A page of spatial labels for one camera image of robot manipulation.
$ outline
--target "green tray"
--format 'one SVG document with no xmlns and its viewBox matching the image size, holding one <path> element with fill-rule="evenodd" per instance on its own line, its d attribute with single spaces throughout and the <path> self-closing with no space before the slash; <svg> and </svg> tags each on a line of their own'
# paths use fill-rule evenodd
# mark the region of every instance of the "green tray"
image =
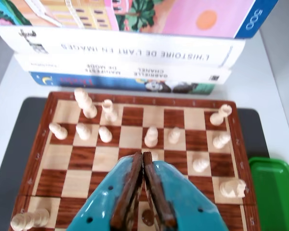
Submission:
<svg viewBox="0 0 289 231">
<path fill-rule="evenodd" d="M 263 157 L 249 163 L 262 231 L 289 231 L 289 165 Z"/>
</svg>

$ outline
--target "stacked books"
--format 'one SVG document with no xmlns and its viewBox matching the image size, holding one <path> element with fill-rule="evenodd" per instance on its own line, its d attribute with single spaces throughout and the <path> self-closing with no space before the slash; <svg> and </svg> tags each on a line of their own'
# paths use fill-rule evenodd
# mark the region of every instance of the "stacked books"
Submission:
<svg viewBox="0 0 289 231">
<path fill-rule="evenodd" d="M 42 85 L 209 94 L 275 4 L 0 0 L 0 35 Z"/>
</svg>

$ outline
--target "chessboard border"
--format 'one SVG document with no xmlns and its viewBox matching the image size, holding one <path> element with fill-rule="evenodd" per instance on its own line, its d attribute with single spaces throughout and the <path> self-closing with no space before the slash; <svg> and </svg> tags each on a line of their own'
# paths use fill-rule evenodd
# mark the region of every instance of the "chessboard border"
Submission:
<svg viewBox="0 0 289 231">
<path fill-rule="evenodd" d="M 244 146 L 243 134 L 238 120 L 236 104 L 232 101 L 219 100 L 196 100 L 196 99 L 176 99 L 176 98 L 161 98 L 161 97 L 146 97 L 146 96 L 130 96 L 130 95 L 111 95 L 111 94 L 94 94 L 89 93 L 89 96 L 96 103 L 101 103 L 105 99 L 111 99 L 113 103 L 123 104 L 142 104 L 156 106 L 173 106 L 173 107 L 194 107 L 219 109 L 223 104 L 228 104 L 232 107 L 232 114 L 228 117 L 228 124 L 231 131 L 231 139 L 236 159 L 236 166 L 239 178 L 247 183 L 248 196 L 243 198 L 244 212 L 246 216 L 248 230 L 254 230 L 260 227 L 258 219 L 258 210 L 256 205 L 256 196 L 252 183 L 251 173 L 246 150 Z M 49 136 L 48 125 L 52 122 L 54 112 L 58 100 L 75 100 L 73 92 L 50 92 L 47 102 L 44 107 L 43 115 L 40 120 L 38 131 L 36 133 L 34 143 L 26 164 L 25 173 L 19 189 L 19 196 L 30 196 L 33 192 L 34 180 L 37 176 L 39 165 L 42 159 L 46 141 Z"/>
</svg>

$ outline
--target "pawn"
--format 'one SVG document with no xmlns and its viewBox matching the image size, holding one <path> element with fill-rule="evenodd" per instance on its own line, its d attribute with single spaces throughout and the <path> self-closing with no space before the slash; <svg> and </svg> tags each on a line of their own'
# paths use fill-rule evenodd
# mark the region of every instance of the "pawn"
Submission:
<svg viewBox="0 0 289 231">
<path fill-rule="evenodd" d="M 145 138 L 144 143 L 147 147 L 155 147 L 158 143 L 158 129 L 156 127 L 149 127 Z"/>
<path fill-rule="evenodd" d="M 85 126 L 83 123 L 78 123 L 76 125 L 76 131 L 79 137 L 84 141 L 88 140 L 91 136 L 90 129 L 87 126 Z"/>
<path fill-rule="evenodd" d="M 228 117 L 231 113 L 231 106 L 223 104 L 218 110 L 218 112 L 215 112 L 210 116 L 210 122 L 215 126 L 219 126 L 223 123 L 223 119 L 225 117 Z"/>
<path fill-rule="evenodd" d="M 196 172 L 203 172 L 208 166 L 210 162 L 205 158 L 195 159 L 193 161 L 193 169 Z"/>
<path fill-rule="evenodd" d="M 241 179 L 232 179 L 220 184 L 220 191 L 224 197 L 228 198 L 243 198 L 246 183 Z"/>
<path fill-rule="evenodd" d="M 50 123 L 49 130 L 55 135 L 59 140 L 64 140 L 67 137 L 67 129 L 60 126 L 57 123 Z"/>
<path fill-rule="evenodd" d="M 102 102 L 102 109 L 105 112 L 105 119 L 110 122 L 115 122 L 118 118 L 118 113 L 114 110 L 111 100 L 104 100 Z"/>
<path fill-rule="evenodd" d="M 176 144 L 179 141 L 180 135 L 180 129 L 177 127 L 173 128 L 168 135 L 169 143 Z"/>
<path fill-rule="evenodd" d="M 34 213 L 16 214 L 11 221 L 11 227 L 14 231 L 43 227 L 48 223 L 49 218 L 49 212 L 45 208 L 39 208 Z"/>
<path fill-rule="evenodd" d="M 104 143 L 109 143 L 112 140 L 112 134 L 108 130 L 108 128 L 102 126 L 98 129 L 98 133 L 100 134 L 100 138 Z"/>
<path fill-rule="evenodd" d="M 228 133 L 221 133 L 213 138 L 213 146 L 217 149 L 223 148 L 231 139 Z"/>
</svg>

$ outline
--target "chessboard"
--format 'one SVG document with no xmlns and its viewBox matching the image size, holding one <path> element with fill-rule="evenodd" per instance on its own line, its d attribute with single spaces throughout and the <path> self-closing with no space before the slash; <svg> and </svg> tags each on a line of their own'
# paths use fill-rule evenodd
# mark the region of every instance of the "chessboard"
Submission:
<svg viewBox="0 0 289 231">
<path fill-rule="evenodd" d="M 72 92 L 51 92 L 26 165 L 12 217 L 17 213 L 50 211 L 50 220 L 33 231 L 65 231 L 73 217 L 99 183 L 124 156 L 136 151 L 151 151 L 159 160 L 174 165 L 219 209 L 230 231 L 260 230 L 256 197 L 246 156 L 236 104 L 229 101 L 174 99 L 109 94 L 89 94 L 97 107 L 97 115 L 88 119 L 78 107 Z M 118 119 L 109 122 L 102 111 L 102 102 L 110 99 Z M 232 114 L 220 126 L 210 116 L 223 105 L 232 107 Z M 57 139 L 49 124 L 58 123 L 67 129 L 64 140 Z M 84 123 L 91 130 L 88 140 L 76 132 L 76 124 Z M 106 126 L 112 133 L 109 143 L 101 141 L 98 129 Z M 158 129 L 158 143 L 147 148 L 144 137 L 150 126 Z M 181 136 L 177 144 L 168 142 L 172 128 Z M 230 142 L 221 149 L 212 145 L 214 136 L 228 132 Z M 194 157 L 209 160 L 209 167 L 196 172 Z M 219 185 L 225 180 L 240 178 L 246 182 L 244 198 L 225 198 Z M 142 212 L 149 209 L 145 190 L 141 192 L 133 230 L 153 231 L 143 223 Z"/>
</svg>

